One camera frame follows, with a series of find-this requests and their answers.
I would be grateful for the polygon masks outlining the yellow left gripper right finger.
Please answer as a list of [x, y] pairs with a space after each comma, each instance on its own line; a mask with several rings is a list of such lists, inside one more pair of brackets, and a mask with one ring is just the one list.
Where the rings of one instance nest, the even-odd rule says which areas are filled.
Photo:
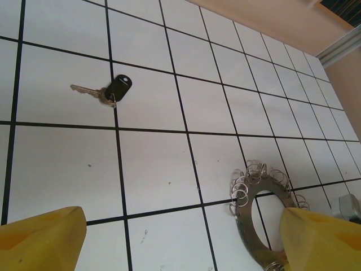
[[280, 236], [285, 270], [360, 270], [360, 225], [307, 211], [286, 208]]

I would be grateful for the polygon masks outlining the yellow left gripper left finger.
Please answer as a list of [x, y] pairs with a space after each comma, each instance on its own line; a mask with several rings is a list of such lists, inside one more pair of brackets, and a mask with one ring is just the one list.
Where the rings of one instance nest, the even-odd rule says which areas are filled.
[[86, 236], [81, 207], [1, 226], [1, 270], [75, 270]]

